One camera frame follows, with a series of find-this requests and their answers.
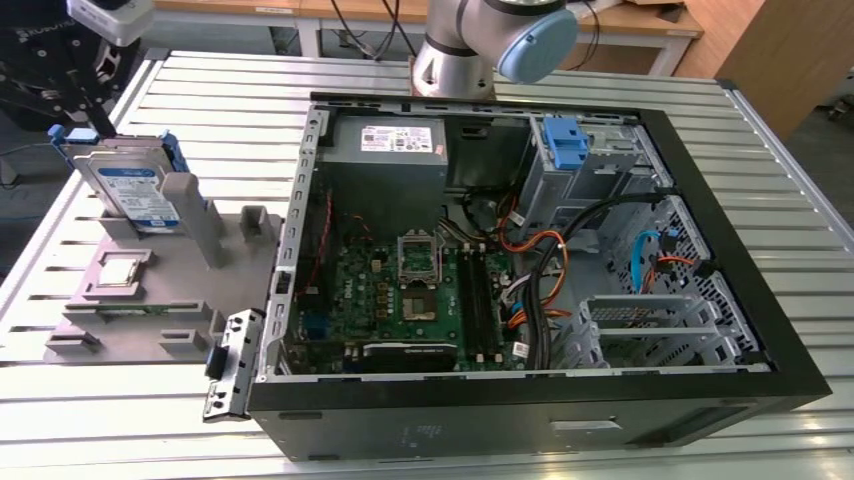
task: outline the slotted metal table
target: slotted metal table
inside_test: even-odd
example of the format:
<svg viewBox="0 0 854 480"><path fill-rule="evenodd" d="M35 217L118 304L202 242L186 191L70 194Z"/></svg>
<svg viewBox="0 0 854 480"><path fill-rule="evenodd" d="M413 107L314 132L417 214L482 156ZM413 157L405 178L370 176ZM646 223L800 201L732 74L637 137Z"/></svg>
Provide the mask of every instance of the slotted metal table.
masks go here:
<svg viewBox="0 0 854 480"><path fill-rule="evenodd" d="M177 134L221 212L251 202L285 215L310 92L408 94L408 68L173 52L143 63L114 122L125 134ZM741 94L710 80L593 73L497 79L497 91L668 112L833 396L680 449L294 464L253 421L202 423L202 365L43 364L103 235L75 174L0 289L0 477L854 478L854 235Z"/></svg>

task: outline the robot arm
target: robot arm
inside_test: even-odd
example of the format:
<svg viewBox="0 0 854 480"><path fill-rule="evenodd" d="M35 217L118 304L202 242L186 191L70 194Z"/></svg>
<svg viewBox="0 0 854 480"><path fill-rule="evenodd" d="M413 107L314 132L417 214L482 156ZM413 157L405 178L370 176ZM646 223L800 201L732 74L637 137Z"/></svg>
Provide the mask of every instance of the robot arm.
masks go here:
<svg viewBox="0 0 854 480"><path fill-rule="evenodd" d="M549 75L576 45L566 0L434 0L413 84L428 97L486 98L493 67L516 83Z"/></svg>

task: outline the motherboard chip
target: motherboard chip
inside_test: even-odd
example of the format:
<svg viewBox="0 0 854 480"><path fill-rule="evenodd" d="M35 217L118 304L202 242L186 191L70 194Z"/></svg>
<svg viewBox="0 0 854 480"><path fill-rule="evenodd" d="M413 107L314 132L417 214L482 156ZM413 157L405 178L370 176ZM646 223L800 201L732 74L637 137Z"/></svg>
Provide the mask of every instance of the motherboard chip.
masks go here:
<svg viewBox="0 0 854 480"><path fill-rule="evenodd" d="M437 292L426 288L404 290L404 319L410 322L437 320Z"/></svg>

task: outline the metal bracket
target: metal bracket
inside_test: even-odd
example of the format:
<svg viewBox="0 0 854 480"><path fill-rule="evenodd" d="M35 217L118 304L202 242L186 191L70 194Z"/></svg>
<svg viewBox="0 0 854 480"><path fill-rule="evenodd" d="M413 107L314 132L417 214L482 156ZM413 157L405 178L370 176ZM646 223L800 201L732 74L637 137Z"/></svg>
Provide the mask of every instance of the metal bracket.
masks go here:
<svg viewBox="0 0 854 480"><path fill-rule="evenodd" d="M263 322L265 313L255 309L229 317L223 340L211 350L205 372L213 380L202 415L206 423L250 419L246 409Z"/></svg>

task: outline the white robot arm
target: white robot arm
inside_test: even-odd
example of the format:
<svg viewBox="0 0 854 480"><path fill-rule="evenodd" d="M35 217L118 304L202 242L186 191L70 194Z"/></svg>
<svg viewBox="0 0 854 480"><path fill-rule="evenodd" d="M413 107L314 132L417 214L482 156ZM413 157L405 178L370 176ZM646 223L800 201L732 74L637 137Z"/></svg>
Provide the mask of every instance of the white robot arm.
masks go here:
<svg viewBox="0 0 854 480"><path fill-rule="evenodd" d="M69 0L69 14L118 46L154 22L154 0ZM493 68L517 83L541 80L576 45L566 0L433 0L413 84L429 97L486 98Z"/></svg>

